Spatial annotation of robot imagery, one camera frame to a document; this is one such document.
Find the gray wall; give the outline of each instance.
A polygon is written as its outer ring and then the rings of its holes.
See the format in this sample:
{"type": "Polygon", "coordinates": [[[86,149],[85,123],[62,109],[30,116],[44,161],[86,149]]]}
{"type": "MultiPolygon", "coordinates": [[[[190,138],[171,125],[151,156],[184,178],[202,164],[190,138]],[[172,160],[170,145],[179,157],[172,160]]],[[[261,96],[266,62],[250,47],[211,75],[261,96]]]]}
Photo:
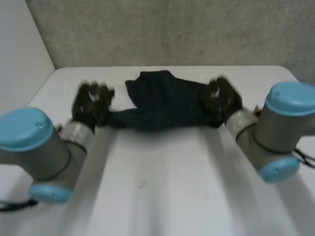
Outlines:
{"type": "Polygon", "coordinates": [[[26,0],[56,68],[282,65],[315,81],[314,0],[26,0]]]}

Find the black cable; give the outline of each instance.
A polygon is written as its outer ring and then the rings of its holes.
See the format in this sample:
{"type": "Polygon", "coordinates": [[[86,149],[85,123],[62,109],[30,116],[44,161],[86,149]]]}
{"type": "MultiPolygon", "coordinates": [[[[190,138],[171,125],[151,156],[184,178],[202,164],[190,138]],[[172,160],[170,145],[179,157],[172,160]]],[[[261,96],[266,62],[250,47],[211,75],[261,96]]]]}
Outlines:
{"type": "Polygon", "coordinates": [[[293,150],[293,152],[297,154],[297,155],[295,155],[295,157],[297,157],[302,164],[304,164],[310,168],[315,169],[315,158],[314,157],[310,157],[310,156],[304,154],[301,150],[299,150],[297,148],[295,148],[293,150]]]}
{"type": "Polygon", "coordinates": [[[37,201],[29,199],[27,202],[22,203],[11,203],[11,202],[4,202],[1,201],[0,204],[4,204],[3,208],[0,208],[0,212],[12,212],[25,209],[27,207],[33,207],[38,205],[37,201]]]}

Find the white table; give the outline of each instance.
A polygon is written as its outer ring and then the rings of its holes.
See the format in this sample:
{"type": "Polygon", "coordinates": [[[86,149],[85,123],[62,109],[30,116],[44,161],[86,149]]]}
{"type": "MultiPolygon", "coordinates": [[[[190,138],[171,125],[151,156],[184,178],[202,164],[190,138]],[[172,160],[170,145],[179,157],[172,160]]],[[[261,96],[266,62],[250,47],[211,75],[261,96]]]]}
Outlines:
{"type": "MultiPolygon", "coordinates": [[[[70,118],[82,81],[119,88],[113,109],[132,107],[125,80],[140,71],[169,70],[207,83],[226,75],[245,106],[263,105],[271,86],[294,81],[279,66],[163,66],[63,68],[33,99],[57,123],[70,118]]],[[[314,138],[299,147],[314,153],[314,138]]],[[[31,178],[0,166],[0,199],[25,199],[31,178]]],[[[313,236],[315,171],[266,184],[227,130],[187,128],[155,135],[98,129],[71,201],[0,215],[0,236],[313,236]]]]}

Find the light blue joint cap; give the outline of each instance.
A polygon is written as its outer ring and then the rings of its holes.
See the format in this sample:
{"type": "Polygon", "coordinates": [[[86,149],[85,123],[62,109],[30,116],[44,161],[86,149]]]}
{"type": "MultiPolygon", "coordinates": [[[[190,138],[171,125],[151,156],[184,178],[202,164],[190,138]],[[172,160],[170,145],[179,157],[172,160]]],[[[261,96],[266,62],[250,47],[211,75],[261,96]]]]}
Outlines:
{"type": "Polygon", "coordinates": [[[273,183],[293,176],[299,169],[299,160],[289,155],[288,157],[269,163],[261,168],[258,173],[265,182],[273,183]]]}
{"type": "Polygon", "coordinates": [[[71,189],[52,184],[33,184],[29,188],[29,197],[44,203],[64,204],[71,194],[71,189]]]}
{"type": "Polygon", "coordinates": [[[271,88],[265,104],[282,116],[303,117],[315,114],[315,87],[301,82],[278,83],[271,88]]]}
{"type": "Polygon", "coordinates": [[[43,145],[54,132],[54,125],[46,114],[26,107],[0,117],[0,148],[22,152],[43,145]]]}

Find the dark cloth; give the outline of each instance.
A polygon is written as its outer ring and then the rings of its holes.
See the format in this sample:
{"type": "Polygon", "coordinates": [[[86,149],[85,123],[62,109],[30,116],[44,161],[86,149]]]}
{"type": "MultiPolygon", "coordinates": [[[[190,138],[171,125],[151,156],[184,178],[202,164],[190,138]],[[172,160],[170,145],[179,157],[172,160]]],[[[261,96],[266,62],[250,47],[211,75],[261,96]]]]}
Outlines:
{"type": "Polygon", "coordinates": [[[206,112],[200,96],[207,85],[174,77],[169,71],[141,72],[135,81],[126,81],[128,94],[137,107],[113,112],[108,125],[140,131],[209,125],[222,120],[206,112]]]}

